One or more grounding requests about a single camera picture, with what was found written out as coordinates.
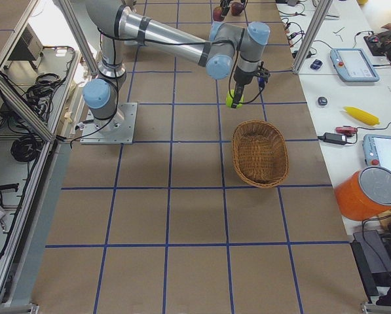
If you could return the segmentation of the yellow toy corn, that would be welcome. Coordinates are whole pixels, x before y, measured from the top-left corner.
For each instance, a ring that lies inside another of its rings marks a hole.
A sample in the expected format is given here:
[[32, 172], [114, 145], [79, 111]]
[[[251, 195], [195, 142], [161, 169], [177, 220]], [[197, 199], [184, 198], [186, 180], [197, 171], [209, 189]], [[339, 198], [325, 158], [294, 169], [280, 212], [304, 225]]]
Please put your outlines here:
[[349, 116], [368, 126], [376, 126], [380, 124], [379, 118], [367, 111], [349, 106], [345, 106], [343, 109]]

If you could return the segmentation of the lower teach pendant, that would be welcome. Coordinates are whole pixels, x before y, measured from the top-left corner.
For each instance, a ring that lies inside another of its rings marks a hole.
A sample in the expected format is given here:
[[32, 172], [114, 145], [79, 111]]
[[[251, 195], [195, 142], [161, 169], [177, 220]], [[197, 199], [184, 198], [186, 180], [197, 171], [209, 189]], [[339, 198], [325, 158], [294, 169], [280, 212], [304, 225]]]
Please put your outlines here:
[[384, 167], [391, 171], [391, 136], [367, 134], [362, 147], [368, 166]]

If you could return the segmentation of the small black round device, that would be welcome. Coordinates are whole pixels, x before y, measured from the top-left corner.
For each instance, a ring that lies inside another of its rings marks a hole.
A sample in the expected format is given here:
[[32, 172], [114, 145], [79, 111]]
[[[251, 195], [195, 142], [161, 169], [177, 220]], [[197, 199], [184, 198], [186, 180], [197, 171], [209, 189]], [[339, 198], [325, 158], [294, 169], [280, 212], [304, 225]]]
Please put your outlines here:
[[321, 107], [325, 107], [327, 104], [328, 104], [328, 100], [326, 97], [324, 96], [320, 96], [318, 97], [317, 99], [317, 104]]

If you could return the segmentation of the black power adapter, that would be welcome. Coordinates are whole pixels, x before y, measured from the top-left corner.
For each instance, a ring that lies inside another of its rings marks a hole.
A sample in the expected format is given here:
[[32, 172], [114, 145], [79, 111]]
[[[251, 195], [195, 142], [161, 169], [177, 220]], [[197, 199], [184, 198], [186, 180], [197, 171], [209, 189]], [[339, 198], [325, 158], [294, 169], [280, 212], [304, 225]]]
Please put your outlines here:
[[319, 135], [318, 139], [325, 143], [335, 144], [335, 145], [346, 145], [348, 141], [346, 136], [339, 133], [329, 133], [325, 132], [323, 135]]

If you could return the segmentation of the dark red apple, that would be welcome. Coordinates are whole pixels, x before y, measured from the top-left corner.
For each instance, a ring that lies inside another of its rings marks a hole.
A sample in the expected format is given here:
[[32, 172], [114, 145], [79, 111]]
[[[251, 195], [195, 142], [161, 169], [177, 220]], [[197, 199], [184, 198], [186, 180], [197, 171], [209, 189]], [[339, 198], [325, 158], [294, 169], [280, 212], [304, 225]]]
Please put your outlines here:
[[212, 12], [212, 18], [215, 22], [222, 22], [225, 17], [223, 16], [222, 7], [215, 7]]

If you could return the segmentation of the teach pendant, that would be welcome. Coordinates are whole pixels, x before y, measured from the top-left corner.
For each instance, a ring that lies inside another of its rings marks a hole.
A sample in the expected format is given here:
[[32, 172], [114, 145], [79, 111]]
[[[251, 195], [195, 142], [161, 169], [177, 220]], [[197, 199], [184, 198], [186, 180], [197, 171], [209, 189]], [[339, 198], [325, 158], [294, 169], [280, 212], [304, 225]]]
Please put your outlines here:
[[378, 82], [379, 76], [361, 48], [333, 48], [330, 59], [343, 82]]
[[367, 134], [362, 147], [368, 166], [384, 167], [391, 171], [391, 136]]

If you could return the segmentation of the black box on floor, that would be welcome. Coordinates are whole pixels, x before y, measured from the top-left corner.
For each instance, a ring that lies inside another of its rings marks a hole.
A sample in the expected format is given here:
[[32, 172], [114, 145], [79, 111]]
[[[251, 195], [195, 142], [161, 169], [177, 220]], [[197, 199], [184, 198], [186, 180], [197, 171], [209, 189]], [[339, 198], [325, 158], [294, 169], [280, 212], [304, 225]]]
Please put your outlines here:
[[388, 287], [391, 282], [391, 259], [376, 230], [355, 232], [351, 248], [367, 296], [378, 296], [377, 287]]

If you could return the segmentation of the aluminium frame post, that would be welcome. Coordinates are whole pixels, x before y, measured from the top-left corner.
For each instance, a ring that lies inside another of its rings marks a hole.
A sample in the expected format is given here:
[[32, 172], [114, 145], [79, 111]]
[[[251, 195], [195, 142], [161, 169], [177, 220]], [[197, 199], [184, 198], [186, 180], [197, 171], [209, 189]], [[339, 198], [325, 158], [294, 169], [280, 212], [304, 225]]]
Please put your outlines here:
[[332, 0], [319, 1], [315, 13], [312, 16], [311, 21], [306, 30], [306, 35], [304, 36], [303, 41], [297, 51], [296, 57], [294, 58], [292, 68], [292, 72], [294, 74], [299, 74], [300, 69], [307, 58], [307, 54], [320, 30], [320, 27], [323, 24], [323, 21], [325, 20], [326, 14], [328, 13], [332, 2]]

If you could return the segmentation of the aluminium side frame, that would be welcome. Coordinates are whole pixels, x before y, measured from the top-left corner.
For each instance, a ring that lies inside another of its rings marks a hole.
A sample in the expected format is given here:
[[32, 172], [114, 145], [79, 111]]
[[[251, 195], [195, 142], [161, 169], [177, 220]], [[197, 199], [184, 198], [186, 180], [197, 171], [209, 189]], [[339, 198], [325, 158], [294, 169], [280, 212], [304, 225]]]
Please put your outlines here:
[[0, 312], [31, 313], [90, 49], [70, 1], [0, 1]]

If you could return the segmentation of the red small device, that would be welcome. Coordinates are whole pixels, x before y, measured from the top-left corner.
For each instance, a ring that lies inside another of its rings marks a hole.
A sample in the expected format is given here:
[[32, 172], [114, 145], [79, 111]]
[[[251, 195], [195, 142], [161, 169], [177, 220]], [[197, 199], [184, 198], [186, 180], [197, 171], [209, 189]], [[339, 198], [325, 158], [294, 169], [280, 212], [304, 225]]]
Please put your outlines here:
[[338, 134], [345, 135], [347, 137], [352, 137], [353, 135], [357, 134], [358, 129], [352, 126], [339, 126], [335, 128], [335, 132]]

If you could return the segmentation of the oval wicker basket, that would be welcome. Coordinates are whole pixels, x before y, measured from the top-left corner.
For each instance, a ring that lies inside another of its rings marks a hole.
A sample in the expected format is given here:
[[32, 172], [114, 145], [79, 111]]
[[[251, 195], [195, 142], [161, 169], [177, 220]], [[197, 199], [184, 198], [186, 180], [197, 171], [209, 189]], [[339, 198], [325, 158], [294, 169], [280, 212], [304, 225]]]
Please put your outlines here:
[[232, 138], [233, 166], [247, 184], [272, 188], [288, 176], [289, 158], [281, 132], [264, 120], [240, 123]]

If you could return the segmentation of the orange cylinder container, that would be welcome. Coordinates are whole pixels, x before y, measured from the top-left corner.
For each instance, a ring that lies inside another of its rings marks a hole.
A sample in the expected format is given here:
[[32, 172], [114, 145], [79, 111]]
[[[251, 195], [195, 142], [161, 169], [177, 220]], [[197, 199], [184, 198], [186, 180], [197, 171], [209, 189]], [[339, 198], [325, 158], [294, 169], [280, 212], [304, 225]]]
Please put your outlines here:
[[374, 217], [391, 209], [391, 171], [369, 166], [355, 172], [334, 192], [344, 217], [355, 221]]

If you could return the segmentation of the upper teach pendant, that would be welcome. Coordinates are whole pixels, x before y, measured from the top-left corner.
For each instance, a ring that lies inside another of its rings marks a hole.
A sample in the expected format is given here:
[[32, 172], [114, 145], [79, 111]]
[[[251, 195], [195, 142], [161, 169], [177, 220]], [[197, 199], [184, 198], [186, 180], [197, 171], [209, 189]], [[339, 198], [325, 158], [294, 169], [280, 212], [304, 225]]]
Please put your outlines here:
[[379, 76], [361, 48], [333, 48], [330, 59], [343, 82], [378, 82]]

